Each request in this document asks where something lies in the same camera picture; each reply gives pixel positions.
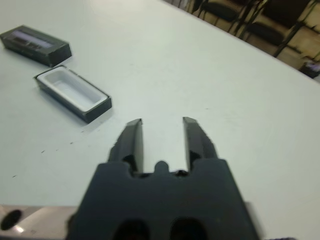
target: chair seat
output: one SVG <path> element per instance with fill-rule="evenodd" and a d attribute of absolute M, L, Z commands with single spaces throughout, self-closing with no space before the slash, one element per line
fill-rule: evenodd
<path fill-rule="evenodd" d="M 285 36 L 281 32 L 261 22 L 250 24 L 247 28 L 247 31 L 275 46 L 281 45 L 285 39 Z"/>
<path fill-rule="evenodd" d="M 238 17 L 238 12 L 217 2 L 204 2 L 202 9 L 227 22 L 233 22 Z"/>

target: white table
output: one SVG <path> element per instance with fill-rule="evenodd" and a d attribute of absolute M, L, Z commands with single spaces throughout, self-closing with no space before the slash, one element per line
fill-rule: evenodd
<path fill-rule="evenodd" d="M 27 25 L 70 42 L 65 65 L 113 97 L 85 124 L 41 93 L 48 69 L 0 49 L 0 204 L 79 204 L 125 124 L 143 119 L 144 168 L 186 169 L 183 122 L 228 160 L 267 238 L 316 240 L 320 85 L 158 0 L 1 0 L 0 32 Z"/>

